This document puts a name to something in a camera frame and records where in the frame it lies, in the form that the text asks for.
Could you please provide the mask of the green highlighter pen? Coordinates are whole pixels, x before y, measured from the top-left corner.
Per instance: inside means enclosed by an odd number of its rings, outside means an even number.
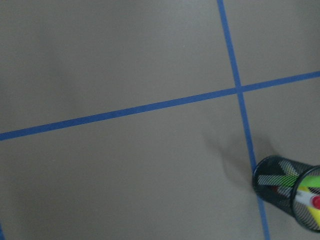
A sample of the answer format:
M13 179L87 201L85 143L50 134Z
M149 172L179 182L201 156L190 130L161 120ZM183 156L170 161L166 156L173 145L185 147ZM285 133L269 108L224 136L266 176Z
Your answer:
M275 183L285 187L293 187L298 182L298 176L280 175L276 176ZM308 188L319 188L320 177L308 175L304 177L298 185Z

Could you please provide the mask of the red capped white marker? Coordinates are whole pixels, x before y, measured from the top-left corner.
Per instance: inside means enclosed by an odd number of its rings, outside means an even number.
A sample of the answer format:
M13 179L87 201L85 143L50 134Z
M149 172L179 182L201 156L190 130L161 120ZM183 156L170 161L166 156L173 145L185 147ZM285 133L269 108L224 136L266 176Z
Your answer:
M297 202L304 204L308 207L312 207L317 210L320 209L320 196L317 194L313 194L304 190L298 190L295 194L294 199Z

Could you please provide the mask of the yellow highlighter pen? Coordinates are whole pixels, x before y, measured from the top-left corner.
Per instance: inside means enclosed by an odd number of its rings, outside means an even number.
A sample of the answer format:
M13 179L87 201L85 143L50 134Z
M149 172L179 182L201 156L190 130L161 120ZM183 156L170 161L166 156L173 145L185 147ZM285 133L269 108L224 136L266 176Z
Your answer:
M313 220L315 221L315 229L319 230L320 229L320 210L305 204L303 204L303 206L307 208Z

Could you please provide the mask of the brown paper table cover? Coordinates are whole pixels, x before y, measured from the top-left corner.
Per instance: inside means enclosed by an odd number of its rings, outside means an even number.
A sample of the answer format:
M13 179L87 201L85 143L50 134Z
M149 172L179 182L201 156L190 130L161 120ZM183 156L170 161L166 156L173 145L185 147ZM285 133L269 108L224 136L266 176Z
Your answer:
M7 240L317 240L257 199L320 163L317 0L3 0Z

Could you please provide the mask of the black mesh pen cup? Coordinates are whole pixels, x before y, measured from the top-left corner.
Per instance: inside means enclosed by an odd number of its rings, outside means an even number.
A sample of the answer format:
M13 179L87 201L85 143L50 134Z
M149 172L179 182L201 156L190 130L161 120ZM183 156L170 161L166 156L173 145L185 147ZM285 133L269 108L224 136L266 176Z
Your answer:
M293 187L282 186L276 183L276 176L297 176L298 182ZM320 230L316 230L316 223L308 209L295 200L298 190L320 195L320 187L298 185L306 176L320 176L320 167L272 155L264 158L255 167L252 187L263 201L293 217L303 228L319 233Z

